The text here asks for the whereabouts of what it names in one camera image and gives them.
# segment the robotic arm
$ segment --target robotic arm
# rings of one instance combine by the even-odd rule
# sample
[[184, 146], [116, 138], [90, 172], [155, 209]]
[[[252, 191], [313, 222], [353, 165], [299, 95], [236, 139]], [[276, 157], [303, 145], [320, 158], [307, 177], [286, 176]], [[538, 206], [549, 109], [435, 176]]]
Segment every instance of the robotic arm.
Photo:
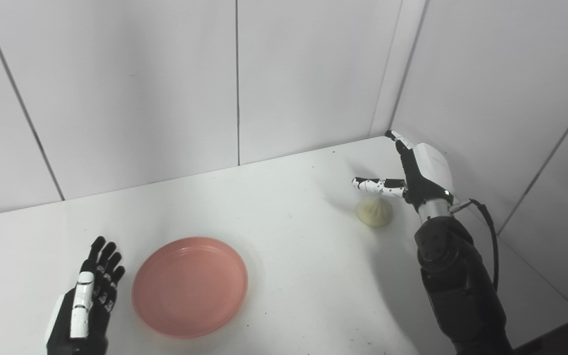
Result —
[[453, 213], [477, 204], [494, 231], [484, 205], [475, 200], [453, 205], [453, 180], [448, 163], [428, 144], [413, 146], [401, 135], [387, 131], [396, 143], [405, 179], [356, 177], [352, 184], [365, 191], [399, 196], [412, 204], [422, 226], [415, 233], [422, 282], [440, 329], [459, 355], [512, 355], [505, 334], [505, 312], [475, 249], [473, 238]]
[[117, 283], [124, 276], [117, 245], [100, 236], [80, 267], [76, 285], [60, 302], [47, 340], [47, 355], [104, 355], [110, 313], [117, 298]]

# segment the black cable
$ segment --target black cable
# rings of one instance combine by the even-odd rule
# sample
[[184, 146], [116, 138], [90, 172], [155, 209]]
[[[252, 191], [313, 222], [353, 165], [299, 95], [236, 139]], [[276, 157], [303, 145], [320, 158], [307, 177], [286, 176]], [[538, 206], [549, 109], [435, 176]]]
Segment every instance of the black cable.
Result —
[[494, 285], [494, 290], [498, 290], [498, 242], [497, 242], [497, 232], [494, 230], [494, 221], [492, 220], [492, 216], [490, 216], [490, 212], [488, 212], [488, 208], [481, 204], [479, 201], [474, 200], [473, 198], [469, 199], [482, 213], [483, 218], [485, 218], [485, 222], [488, 225], [490, 230], [490, 235], [492, 237], [492, 254], [494, 257], [494, 271], [492, 275], [492, 285]]

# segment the white table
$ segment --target white table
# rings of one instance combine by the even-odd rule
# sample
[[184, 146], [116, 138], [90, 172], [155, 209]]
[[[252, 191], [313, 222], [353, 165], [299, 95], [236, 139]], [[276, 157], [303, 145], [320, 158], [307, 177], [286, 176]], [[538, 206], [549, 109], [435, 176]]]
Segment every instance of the white table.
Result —
[[[454, 354], [420, 281], [416, 212], [390, 200], [390, 225], [361, 224], [354, 207], [363, 192], [350, 186], [356, 175], [404, 177], [390, 140], [0, 214], [0, 354], [43, 351], [56, 296], [73, 285], [100, 234], [117, 242], [127, 270], [108, 330], [111, 355]], [[487, 228], [469, 211], [458, 218], [490, 270]], [[157, 248], [188, 236], [234, 247], [248, 268], [248, 296], [216, 332], [165, 339], [133, 312], [133, 276]], [[568, 302], [504, 243], [500, 264], [513, 346], [568, 323]]]

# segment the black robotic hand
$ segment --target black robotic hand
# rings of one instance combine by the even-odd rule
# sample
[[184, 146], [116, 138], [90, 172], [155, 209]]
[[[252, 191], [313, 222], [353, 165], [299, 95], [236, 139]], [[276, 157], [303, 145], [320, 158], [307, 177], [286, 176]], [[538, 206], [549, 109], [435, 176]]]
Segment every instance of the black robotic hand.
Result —
[[102, 236], [93, 242], [76, 286], [65, 294], [47, 341], [47, 355], [106, 354], [106, 329], [125, 270], [117, 267], [122, 259], [115, 252], [117, 245], [105, 243]]

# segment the pink plate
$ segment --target pink plate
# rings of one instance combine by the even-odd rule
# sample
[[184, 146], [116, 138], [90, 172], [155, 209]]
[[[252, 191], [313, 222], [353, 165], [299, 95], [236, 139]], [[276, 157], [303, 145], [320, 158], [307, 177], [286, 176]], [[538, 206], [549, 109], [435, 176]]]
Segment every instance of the pink plate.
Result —
[[199, 337], [238, 312], [248, 283], [247, 268], [232, 247], [212, 238], [183, 238], [144, 261], [133, 281], [133, 307], [159, 333]]

